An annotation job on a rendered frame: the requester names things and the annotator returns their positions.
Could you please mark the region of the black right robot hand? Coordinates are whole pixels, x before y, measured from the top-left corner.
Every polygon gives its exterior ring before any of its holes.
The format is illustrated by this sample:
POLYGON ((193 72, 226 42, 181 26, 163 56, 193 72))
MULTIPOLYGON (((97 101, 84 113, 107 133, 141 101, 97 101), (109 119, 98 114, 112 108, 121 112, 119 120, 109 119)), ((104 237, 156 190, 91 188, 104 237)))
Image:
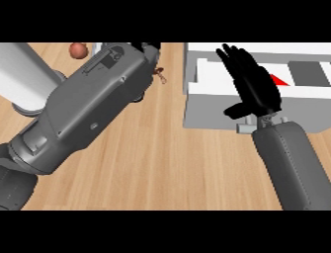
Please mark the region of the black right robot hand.
POLYGON ((217 49, 242 102, 232 106, 224 114, 233 119, 249 115, 263 117, 282 110, 282 97, 277 84, 267 69, 258 64, 254 56, 243 48, 223 44, 217 49))

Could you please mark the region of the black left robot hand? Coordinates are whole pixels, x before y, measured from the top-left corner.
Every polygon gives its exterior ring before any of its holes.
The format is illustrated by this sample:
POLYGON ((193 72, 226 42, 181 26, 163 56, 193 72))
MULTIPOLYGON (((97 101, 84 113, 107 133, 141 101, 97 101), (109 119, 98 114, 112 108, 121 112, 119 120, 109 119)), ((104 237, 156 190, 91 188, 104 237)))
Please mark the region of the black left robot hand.
POLYGON ((150 61, 161 59, 162 44, 159 42, 132 42, 132 47, 146 54, 150 61))

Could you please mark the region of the white open drawer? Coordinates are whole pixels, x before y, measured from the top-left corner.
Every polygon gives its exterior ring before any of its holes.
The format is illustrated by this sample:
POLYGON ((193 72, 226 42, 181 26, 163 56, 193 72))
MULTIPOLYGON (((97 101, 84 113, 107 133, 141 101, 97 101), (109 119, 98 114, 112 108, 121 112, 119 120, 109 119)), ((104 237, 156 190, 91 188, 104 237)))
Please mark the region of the white open drawer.
MULTIPOLYGON (((286 86, 331 87, 331 64, 329 62, 263 63, 263 67, 286 86)), ((206 59, 197 62, 197 78, 200 81, 217 83, 233 81, 224 63, 206 59)))

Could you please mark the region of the grey drawer front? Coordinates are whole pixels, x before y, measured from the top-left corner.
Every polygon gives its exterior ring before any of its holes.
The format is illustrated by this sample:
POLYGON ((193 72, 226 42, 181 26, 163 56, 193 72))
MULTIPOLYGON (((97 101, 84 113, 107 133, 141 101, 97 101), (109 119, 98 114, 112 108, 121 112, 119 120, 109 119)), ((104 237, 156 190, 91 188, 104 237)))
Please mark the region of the grey drawer front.
MULTIPOLYGON (((331 87, 279 86, 282 94, 282 118, 298 122, 310 133, 331 127, 331 87)), ((233 120, 224 115, 227 108, 242 102, 233 83, 190 83, 184 126, 189 128, 237 129, 245 120, 233 120)))

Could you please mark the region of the small red object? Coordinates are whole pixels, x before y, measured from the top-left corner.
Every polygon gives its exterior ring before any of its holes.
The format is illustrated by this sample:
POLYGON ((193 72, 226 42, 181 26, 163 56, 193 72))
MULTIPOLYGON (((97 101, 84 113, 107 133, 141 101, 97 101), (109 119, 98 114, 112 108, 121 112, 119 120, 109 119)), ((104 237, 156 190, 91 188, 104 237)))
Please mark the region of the small red object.
POLYGON ((271 74, 271 78, 273 78, 277 86, 289 86, 289 84, 280 78, 277 78, 276 75, 271 74))

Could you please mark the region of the small brown thin object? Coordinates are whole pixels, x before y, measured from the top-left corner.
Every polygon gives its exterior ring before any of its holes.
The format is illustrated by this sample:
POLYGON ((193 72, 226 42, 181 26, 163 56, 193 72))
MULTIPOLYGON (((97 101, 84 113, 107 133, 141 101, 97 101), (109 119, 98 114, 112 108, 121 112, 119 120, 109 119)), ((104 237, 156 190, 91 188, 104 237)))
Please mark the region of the small brown thin object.
POLYGON ((162 79, 162 82, 163 84, 166 84, 166 77, 163 75, 163 72, 165 72, 165 68, 163 67, 159 67, 155 71, 155 74, 161 76, 161 79, 162 79))

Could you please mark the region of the white cabinet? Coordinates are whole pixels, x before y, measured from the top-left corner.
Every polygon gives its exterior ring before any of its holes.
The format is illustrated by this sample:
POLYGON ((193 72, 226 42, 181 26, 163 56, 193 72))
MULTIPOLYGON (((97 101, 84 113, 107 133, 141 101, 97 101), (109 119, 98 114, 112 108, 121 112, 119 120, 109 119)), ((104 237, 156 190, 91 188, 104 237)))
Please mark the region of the white cabinet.
MULTIPOLYGON (((243 48, 260 63, 320 61, 331 63, 331 42, 229 42, 243 48)), ((184 88, 197 81, 197 59, 220 62, 217 49, 221 42, 187 42, 184 44, 184 88)))

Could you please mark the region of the brown rounded object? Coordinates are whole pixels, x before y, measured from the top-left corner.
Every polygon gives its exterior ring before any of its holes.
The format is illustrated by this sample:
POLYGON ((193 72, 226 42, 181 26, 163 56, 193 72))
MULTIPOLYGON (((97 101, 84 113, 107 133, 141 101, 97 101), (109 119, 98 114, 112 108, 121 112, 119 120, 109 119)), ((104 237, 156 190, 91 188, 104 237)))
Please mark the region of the brown rounded object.
POLYGON ((82 42, 75 42, 69 48, 70 56, 75 59, 84 59, 88 56, 88 47, 82 42))

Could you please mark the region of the white cylindrical appliance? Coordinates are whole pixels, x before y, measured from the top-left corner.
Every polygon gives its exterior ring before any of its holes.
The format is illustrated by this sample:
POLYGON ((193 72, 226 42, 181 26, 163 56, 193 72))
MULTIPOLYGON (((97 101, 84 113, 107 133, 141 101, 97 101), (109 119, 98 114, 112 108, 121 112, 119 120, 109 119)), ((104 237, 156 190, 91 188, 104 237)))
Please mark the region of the white cylindrical appliance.
POLYGON ((0 96, 23 116, 42 113, 64 80, 64 74, 50 67, 26 42, 0 42, 0 96))

